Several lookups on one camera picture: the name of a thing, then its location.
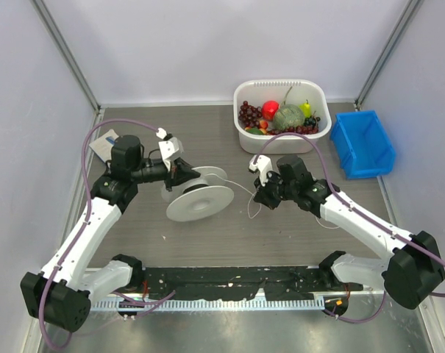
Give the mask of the white perforated cable spool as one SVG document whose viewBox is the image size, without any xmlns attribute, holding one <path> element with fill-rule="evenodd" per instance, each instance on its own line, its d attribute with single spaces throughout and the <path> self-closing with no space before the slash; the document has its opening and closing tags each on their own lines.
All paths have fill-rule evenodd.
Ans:
<svg viewBox="0 0 445 353">
<path fill-rule="evenodd" d="M 226 186 L 227 173 L 215 166 L 193 168 L 200 176 L 167 191 L 161 188 L 168 202 L 166 216 L 176 222 L 197 221 L 221 212 L 234 199 L 234 191 Z"/>
</svg>

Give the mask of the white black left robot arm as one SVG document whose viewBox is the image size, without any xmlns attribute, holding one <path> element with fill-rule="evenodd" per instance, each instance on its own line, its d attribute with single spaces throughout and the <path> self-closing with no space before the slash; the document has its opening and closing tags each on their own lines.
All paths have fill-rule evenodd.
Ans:
<svg viewBox="0 0 445 353">
<path fill-rule="evenodd" d="M 118 254 L 101 270 L 85 270 L 104 236 L 122 216 L 143 183 L 163 182 L 167 190 L 199 177 L 182 159 L 183 147 L 174 136 L 159 142 L 160 157 L 144 157 L 140 139 L 124 135 L 110 150 L 105 173 L 93 184 L 82 216 L 55 256 L 38 274 L 28 272 L 20 288 L 28 313 L 68 332 L 76 332 L 91 307 L 119 288 L 142 288 L 143 263 Z"/>
</svg>

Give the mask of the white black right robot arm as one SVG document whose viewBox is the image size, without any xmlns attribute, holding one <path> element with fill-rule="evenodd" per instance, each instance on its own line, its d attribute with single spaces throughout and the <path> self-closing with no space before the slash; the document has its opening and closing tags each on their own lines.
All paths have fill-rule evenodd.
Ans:
<svg viewBox="0 0 445 353">
<path fill-rule="evenodd" d="M 323 288 L 336 290 L 344 283 L 355 283 L 383 290 L 397 304 L 415 309 L 445 280 L 432 235 L 414 235 L 377 217 L 337 186 L 314 178 L 300 157 L 287 155 L 273 164 L 267 156 L 255 156 L 249 170 L 258 175 L 254 181 L 258 204 L 273 210 L 283 201 L 294 202 L 299 209 L 348 232 L 376 254 L 371 259 L 343 251 L 332 253 L 318 273 Z"/>
</svg>

